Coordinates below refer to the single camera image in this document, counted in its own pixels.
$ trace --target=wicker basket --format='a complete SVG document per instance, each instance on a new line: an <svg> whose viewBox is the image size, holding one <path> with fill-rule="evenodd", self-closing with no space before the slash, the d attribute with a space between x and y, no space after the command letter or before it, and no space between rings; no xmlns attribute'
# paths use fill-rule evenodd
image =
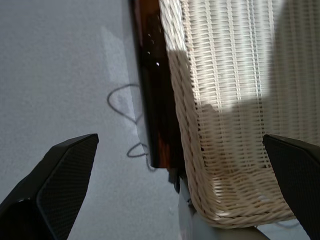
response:
<svg viewBox="0 0 320 240"><path fill-rule="evenodd" d="M262 139L320 144L319 1L159 4L194 207L220 228L294 218Z"/></svg>

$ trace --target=gray floor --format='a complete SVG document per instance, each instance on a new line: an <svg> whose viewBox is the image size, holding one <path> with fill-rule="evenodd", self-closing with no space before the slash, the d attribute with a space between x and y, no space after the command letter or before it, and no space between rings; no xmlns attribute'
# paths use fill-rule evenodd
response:
<svg viewBox="0 0 320 240"><path fill-rule="evenodd" d="M70 240L178 238L167 172L126 157L137 130L106 104L137 77L127 2L0 0L0 201L52 145L99 134ZM129 91L113 100L132 112Z"/></svg>

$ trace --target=woven wicker texture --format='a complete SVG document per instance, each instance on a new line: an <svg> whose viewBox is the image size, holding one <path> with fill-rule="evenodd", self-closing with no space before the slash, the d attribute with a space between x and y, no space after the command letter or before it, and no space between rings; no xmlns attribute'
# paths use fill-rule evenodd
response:
<svg viewBox="0 0 320 240"><path fill-rule="evenodd" d="M320 144L319 1L159 4L194 207L220 228L294 218L262 141Z"/></svg>

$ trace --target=brown glass bottle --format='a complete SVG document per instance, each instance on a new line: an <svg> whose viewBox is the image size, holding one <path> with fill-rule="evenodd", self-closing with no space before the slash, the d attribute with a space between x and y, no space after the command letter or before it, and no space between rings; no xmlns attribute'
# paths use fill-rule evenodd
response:
<svg viewBox="0 0 320 240"><path fill-rule="evenodd" d="M140 90L149 159L155 168L184 168L181 133L158 0L134 0Z"/></svg>

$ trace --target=white wicker basket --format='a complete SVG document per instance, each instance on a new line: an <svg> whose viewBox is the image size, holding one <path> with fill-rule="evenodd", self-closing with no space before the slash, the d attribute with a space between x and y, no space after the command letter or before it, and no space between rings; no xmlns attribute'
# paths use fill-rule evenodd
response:
<svg viewBox="0 0 320 240"><path fill-rule="evenodd" d="M191 199L213 226L294 218L262 138L320 144L318 2L159 0Z"/></svg>

